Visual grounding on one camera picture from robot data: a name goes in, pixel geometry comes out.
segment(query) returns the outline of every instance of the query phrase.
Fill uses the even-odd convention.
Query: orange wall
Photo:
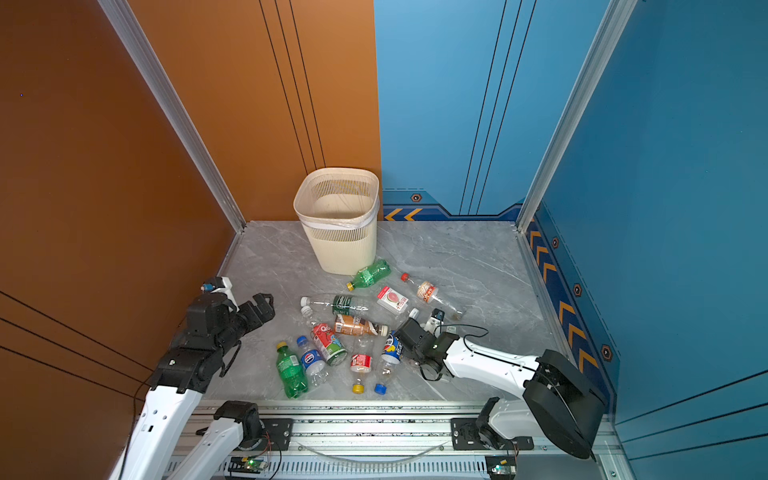
[[[316,168],[381,177],[372,0],[130,4],[246,220],[295,220]]]
[[[95,0],[0,2],[0,65],[3,478],[106,478],[233,231]]]

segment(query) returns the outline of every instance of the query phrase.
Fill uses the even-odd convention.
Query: marble floor
[[[463,322],[484,326],[490,334],[473,339],[478,344],[511,353],[541,354],[557,349],[548,323],[542,318],[518,244],[514,227],[507,222],[379,222],[379,257],[393,272],[379,282],[408,295],[399,280],[401,272],[430,279],[467,307]],[[275,367],[275,345],[287,340],[292,349],[296,337],[306,333],[299,299],[304,295],[343,293],[347,276],[320,269],[299,222],[248,223],[226,271],[234,284],[238,303],[255,293],[272,293],[275,318],[243,338],[243,348],[227,376],[214,377],[208,399],[285,399]],[[355,294],[373,296],[375,287]],[[474,333],[458,327],[458,333]],[[383,339],[377,342],[380,351]],[[374,354],[374,370],[378,362]],[[386,396],[373,392],[373,375],[362,395],[352,393],[352,374],[346,363],[331,367],[323,386],[301,399],[313,400],[448,400],[485,401],[510,394],[472,379],[426,382],[418,371],[403,364]]]

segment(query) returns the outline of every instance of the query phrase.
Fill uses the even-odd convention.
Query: green plastic bottle
[[[373,265],[368,265],[366,268],[360,270],[357,275],[355,275],[355,278],[346,284],[346,287],[351,292],[355,288],[371,286],[385,276],[389,275],[389,272],[389,264],[386,262],[386,260],[378,260]]]
[[[309,388],[299,357],[288,349],[288,344],[277,344],[277,371],[289,399],[295,399]]]

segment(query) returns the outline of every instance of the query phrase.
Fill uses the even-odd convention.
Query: yellow chevron
[[[574,315],[576,315],[576,312],[574,311],[574,307],[568,305],[566,302],[560,300],[560,324],[563,324],[563,310],[567,310]]]
[[[536,247],[536,265],[541,265],[541,253],[549,253],[547,247]]]
[[[413,216],[414,216],[414,215],[416,215],[418,212],[420,212],[420,211],[422,211],[422,210],[424,210],[424,209],[422,209],[422,208],[417,208],[416,210],[414,210],[414,211],[413,211],[413,212],[411,212],[410,214],[406,215],[406,220],[407,220],[407,221],[409,221],[409,222],[413,222],[413,221],[414,221],[414,220],[413,220]]]
[[[589,353],[586,353],[584,350],[579,349],[578,351],[578,370],[581,373],[584,373],[584,360],[587,360],[589,363],[594,365],[596,369],[599,369],[598,361],[594,359],[592,355]]]
[[[574,333],[585,340],[587,339],[587,336],[584,335],[584,330],[578,328],[572,323],[571,325],[568,325],[568,345],[570,346],[574,345]]]
[[[531,232],[531,250],[533,250],[533,237],[540,237],[541,232]]]
[[[394,221],[395,221],[395,219],[394,219],[394,218],[392,218],[392,217],[394,217],[396,214],[399,214],[399,213],[400,213],[400,210],[402,210],[402,208],[396,208],[396,209],[392,210],[392,213],[390,213],[389,215],[387,215],[387,216],[386,216],[386,217],[384,217],[384,218],[386,218],[386,219],[387,219],[387,220],[389,220],[390,222],[394,222]]]
[[[551,263],[544,262],[544,283],[547,283],[547,270],[552,270],[553,272],[557,272],[558,269],[554,268],[554,265]]]

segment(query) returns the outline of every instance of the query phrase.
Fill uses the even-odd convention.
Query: blue wall
[[[768,478],[767,59],[766,2],[638,2],[545,195],[638,480]]]
[[[413,194],[446,216],[521,202],[607,4],[376,0],[385,214]]]

